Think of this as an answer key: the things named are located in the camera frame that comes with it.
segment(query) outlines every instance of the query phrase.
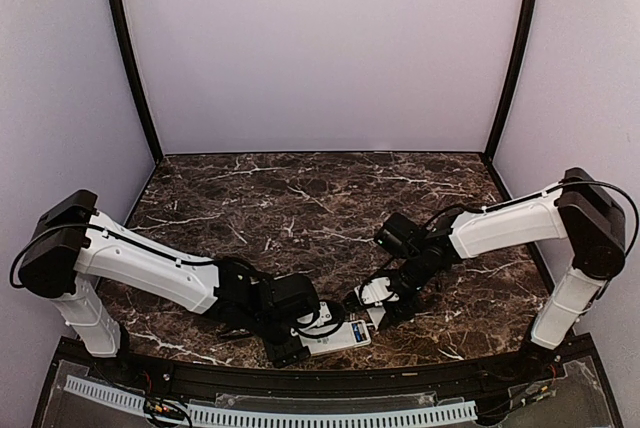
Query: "black pole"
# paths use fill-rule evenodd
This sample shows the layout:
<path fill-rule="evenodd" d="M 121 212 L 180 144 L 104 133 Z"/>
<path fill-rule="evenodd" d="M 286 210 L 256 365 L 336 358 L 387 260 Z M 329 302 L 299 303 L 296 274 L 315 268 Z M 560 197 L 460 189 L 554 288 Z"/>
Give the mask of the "black pole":
<path fill-rule="evenodd" d="M 124 13 L 124 5 L 122 0 L 109 0 L 111 6 L 111 17 L 113 18 L 113 26 L 116 30 L 116 36 L 118 37 L 118 45 L 120 45 L 120 55 L 122 56 L 122 62 L 124 63 L 124 69 L 127 73 L 127 79 L 129 80 L 129 87 L 131 94 L 133 95 L 133 101 L 138 111 L 138 117 L 142 124 L 144 136 L 147 139 L 149 150 L 156 164 L 162 161 L 164 154 L 160 147 L 160 141 L 158 140 L 158 134 L 153 126 L 153 120 L 151 119 L 151 112 L 149 111 L 149 105 L 147 99 L 144 96 L 144 90 L 142 89 L 142 81 L 140 80 L 140 73 L 138 73 L 138 65 L 136 64 L 136 58 L 133 54 L 133 46 L 131 45 L 131 37 L 129 36 L 129 28 L 127 27 L 127 19 Z"/>
<path fill-rule="evenodd" d="M 496 155 L 498 145 L 500 144 L 500 138 L 504 131 L 504 126 L 507 123 L 509 109 L 513 102 L 513 95 L 516 91 L 524 52 L 527 47 L 527 39 L 529 38 L 529 29 L 531 28 L 531 19 L 533 18 L 533 8 L 535 7 L 535 4 L 536 0 L 522 0 L 522 5 L 520 6 L 520 18 L 518 19 L 516 37 L 513 42 L 513 49 L 511 50 L 511 59 L 509 60 L 507 76 L 505 77 L 504 86 L 502 87 L 502 95 L 500 95 L 500 102 L 498 103 L 496 117 L 493 120 L 493 126 L 491 127 L 489 141 L 484 149 L 484 155 L 489 161 L 493 161 L 493 158 Z"/>

